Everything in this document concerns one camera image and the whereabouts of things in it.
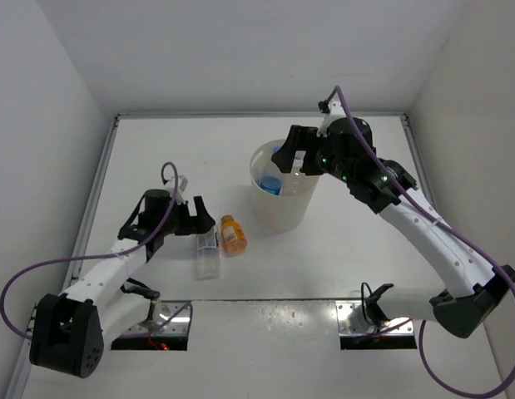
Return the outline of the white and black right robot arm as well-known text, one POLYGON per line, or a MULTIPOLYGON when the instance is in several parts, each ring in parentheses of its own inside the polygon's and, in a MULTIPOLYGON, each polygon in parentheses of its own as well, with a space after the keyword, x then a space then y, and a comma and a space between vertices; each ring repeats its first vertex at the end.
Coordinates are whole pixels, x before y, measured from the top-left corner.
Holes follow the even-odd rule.
POLYGON ((328 174, 346 184, 354 198, 416 248, 444 284, 441 293, 422 293, 385 283, 351 316, 353 325, 372 331, 395 318, 423 319, 455 337, 469 337, 502 301, 507 282, 476 249, 445 230, 443 218, 402 165, 376 155, 366 121, 347 117, 337 103, 321 101, 319 108, 322 124, 291 126, 272 162, 287 174, 296 154, 304 152, 302 174, 328 174))

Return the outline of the clear bottle blue label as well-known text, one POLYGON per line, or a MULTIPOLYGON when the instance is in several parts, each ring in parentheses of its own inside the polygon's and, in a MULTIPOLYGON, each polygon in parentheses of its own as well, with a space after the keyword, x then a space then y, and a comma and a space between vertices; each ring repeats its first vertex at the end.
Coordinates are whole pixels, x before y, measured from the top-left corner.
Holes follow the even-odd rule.
POLYGON ((268 159, 260 175, 260 188, 272 195, 299 195, 304 188, 301 173, 305 153, 297 151, 289 174, 283 174, 277 165, 268 159))

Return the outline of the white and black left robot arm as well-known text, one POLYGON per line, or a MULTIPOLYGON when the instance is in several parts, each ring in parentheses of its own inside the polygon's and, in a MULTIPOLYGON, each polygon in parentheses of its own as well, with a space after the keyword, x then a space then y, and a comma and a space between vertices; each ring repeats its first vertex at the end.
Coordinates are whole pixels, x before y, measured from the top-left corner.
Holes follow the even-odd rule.
POLYGON ((129 283, 148 265, 166 237, 205 234, 215 226, 203 199, 194 197, 191 214, 184 199, 183 175, 147 190, 120 228, 109 254, 60 294, 37 305, 29 352, 31 364, 74 377, 89 377, 106 347, 126 330, 152 323, 160 294, 129 283))

